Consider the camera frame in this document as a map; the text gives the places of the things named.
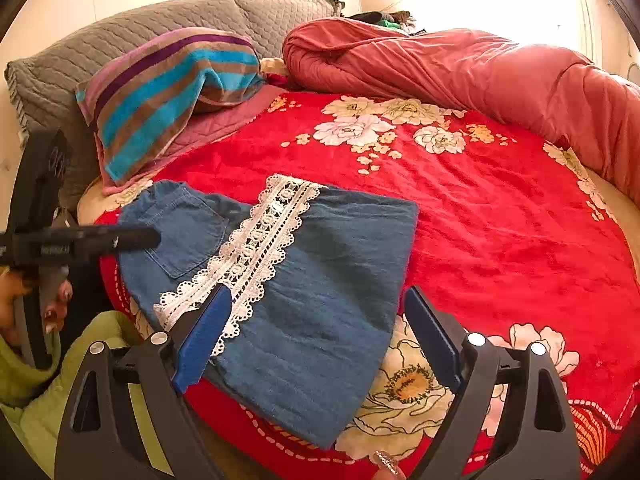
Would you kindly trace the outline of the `green sleeved left forearm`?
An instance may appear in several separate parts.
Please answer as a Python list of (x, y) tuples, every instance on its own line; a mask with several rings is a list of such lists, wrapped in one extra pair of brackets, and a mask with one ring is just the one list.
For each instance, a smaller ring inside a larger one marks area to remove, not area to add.
[(61, 361), (60, 335), (53, 335), (52, 363), (45, 370), (27, 364), (4, 339), (1, 339), (0, 349), (0, 401), (10, 408), (22, 408), (58, 369)]

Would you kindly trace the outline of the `left hand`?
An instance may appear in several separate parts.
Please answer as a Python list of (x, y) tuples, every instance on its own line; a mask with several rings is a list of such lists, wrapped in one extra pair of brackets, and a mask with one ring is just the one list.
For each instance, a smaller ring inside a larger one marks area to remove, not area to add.
[(40, 306), (38, 290), (39, 284), (27, 281), (20, 271), (1, 272), (1, 337), (11, 348), (21, 347), (21, 325), (26, 323), (29, 314), (40, 315), (39, 323), (47, 334), (63, 329), (73, 297), (72, 284), (62, 281), (55, 297), (45, 307)]

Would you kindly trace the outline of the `right hand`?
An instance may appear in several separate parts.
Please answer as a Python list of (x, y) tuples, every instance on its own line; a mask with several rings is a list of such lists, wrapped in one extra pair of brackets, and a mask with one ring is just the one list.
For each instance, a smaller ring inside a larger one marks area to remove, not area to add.
[(373, 461), (378, 466), (378, 471), (372, 480), (406, 480), (405, 474), (390, 454), (376, 451), (373, 455)]

